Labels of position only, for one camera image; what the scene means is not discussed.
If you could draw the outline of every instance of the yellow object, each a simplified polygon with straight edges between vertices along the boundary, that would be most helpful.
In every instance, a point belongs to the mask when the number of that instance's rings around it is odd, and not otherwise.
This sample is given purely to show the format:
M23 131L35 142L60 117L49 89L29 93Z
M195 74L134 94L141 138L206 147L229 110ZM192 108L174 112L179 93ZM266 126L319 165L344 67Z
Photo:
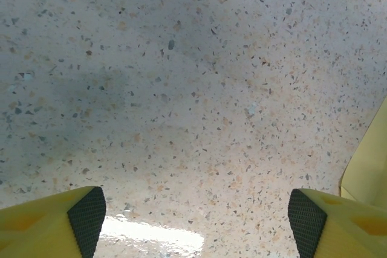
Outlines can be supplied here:
M345 170L341 196L387 210L387 98Z
M106 204L82 187L0 210L0 258L92 257Z
M381 208L295 189L288 217L300 258L387 257L387 211Z

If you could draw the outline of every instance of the floor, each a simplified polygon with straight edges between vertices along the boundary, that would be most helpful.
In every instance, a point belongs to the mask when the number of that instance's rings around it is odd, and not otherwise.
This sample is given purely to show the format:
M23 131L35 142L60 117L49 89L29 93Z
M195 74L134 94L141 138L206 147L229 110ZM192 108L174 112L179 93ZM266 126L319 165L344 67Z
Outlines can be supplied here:
M1 0L0 207L103 187L95 257L297 257L387 95L387 0Z

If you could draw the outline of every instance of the black rubber pad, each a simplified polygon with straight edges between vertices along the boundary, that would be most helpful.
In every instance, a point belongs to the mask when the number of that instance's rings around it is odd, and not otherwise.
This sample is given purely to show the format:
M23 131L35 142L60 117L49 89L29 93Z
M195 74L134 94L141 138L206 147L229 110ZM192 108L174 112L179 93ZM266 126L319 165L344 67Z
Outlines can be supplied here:
M67 212L83 258L92 258L96 251L105 213L106 202L100 187L93 188Z
M300 258L313 258L327 214L307 195L294 189L290 195L288 217Z

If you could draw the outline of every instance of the speckled floor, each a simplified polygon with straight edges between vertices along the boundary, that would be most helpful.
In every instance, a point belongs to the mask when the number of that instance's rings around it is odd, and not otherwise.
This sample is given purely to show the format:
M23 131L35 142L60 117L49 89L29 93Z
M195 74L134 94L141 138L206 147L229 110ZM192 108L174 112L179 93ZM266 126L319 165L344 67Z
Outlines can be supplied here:
M84 185L95 257L297 257L387 94L387 0L1 0L0 207Z

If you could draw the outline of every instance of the yellow plastic part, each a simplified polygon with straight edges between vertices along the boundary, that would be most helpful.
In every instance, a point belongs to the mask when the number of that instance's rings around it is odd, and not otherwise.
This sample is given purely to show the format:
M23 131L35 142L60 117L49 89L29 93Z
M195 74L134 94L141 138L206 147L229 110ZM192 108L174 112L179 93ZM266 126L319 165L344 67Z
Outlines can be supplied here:
M82 257L68 211L94 188L82 187L0 210L0 258Z
M387 210L387 98L345 170L341 196Z
M300 191L328 215L315 258L387 257L387 211L317 190Z

